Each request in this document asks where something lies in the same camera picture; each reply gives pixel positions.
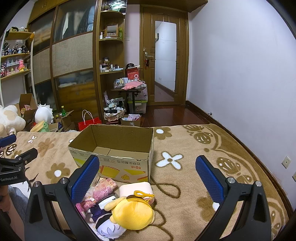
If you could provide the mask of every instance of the power outlet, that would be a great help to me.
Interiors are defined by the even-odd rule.
[[[290,163],[291,163],[291,159],[288,156],[286,156],[282,162],[283,166],[287,169]]]
[[[294,173],[294,175],[292,176],[292,178],[293,178],[294,181],[296,182],[296,172]]]

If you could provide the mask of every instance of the white plush toy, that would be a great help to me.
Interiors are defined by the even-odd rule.
[[[17,108],[14,105],[9,105],[3,108],[0,105],[0,137],[6,137],[12,134],[17,134],[26,126],[26,121],[18,116]]]
[[[49,105],[46,104],[40,104],[38,105],[38,109],[35,113],[35,122],[38,124],[41,121],[45,121],[48,124],[53,122],[53,115],[52,115],[52,109]]]

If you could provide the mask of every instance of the baseboard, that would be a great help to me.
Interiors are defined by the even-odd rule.
[[[190,101],[185,102],[186,105],[190,106],[193,111],[196,112],[196,114],[203,116],[207,121],[210,123],[213,123],[217,126],[219,126],[221,129],[225,130],[229,135],[231,135],[250,155],[254,160],[258,163],[258,165],[262,168],[262,170],[265,172],[265,174],[268,176],[270,181],[272,182],[273,186],[276,188],[278,194],[281,197],[281,200],[283,201],[283,204],[286,208],[288,217],[290,218],[293,214],[293,208],[292,205],[286,196],[285,191],[281,187],[281,185],[277,182],[275,177],[271,174],[271,172],[267,169],[267,167],[260,161],[258,157],[244,144],[242,143],[231,131],[229,131],[227,128],[225,128],[223,125],[221,125],[218,121],[216,121],[214,118],[212,118],[210,115],[208,115],[206,112],[204,112],[202,109],[197,107],[195,104],[191,103]]]
[[[162,89],[164,92],[166,92],[168,95],[170,95],[170,96],[172,96],[172,97],[175,96],[175,92],[173,92],[173,91],[170,90],[169,88],[165,87],[164,85],[162,85],[162,84],[160,84],[160,83],[158,83],[158,82],[156,82],[156,81],[154,81],[154,84],[155,84],[157,87],[161,88],[161,89]]]

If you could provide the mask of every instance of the bottle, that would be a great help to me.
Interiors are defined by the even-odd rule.
[[[67,112],[65,111],[64,106],[62,106],[62,115],[63,115],[63,117],[64,117],[66,114],[67,114]]]
[[[119,28],[119,29],[118,29],[118,37],[119,37],[119,39],[121,39],[121,40],[122,40],[122,35],[123,35],[123,33],[122,33],[122,28]]]

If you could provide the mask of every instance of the fluffy carpet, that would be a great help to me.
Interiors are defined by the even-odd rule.
[[[0,156],[14,158],[35,147],[39,154],[28,165],[26,176],[31,183],[37,180],[43,184],[55,183],[63,176],[70,176],[77,168],[67,147],[77,135],[78,132],[19,132],[17,142]],[[252,184],[260,180],[269,204],[273,237],[286,224],[286,210],[271,181],[247,151],[218,126],[155,127],[154,138],[150,183],[156,200],[153,204],[155,221],[143,230],[128,230],[119,240],[194,240],[201,233],[218,205],[213,203],[195,170],[195,159],[199,155],[205,155],[214,167],[225,176],[235,177],[238,182]],[[231,232],[241,205],[242,202],[237,205],[223,236]],[[55,208],[66,229],[58,206]]]

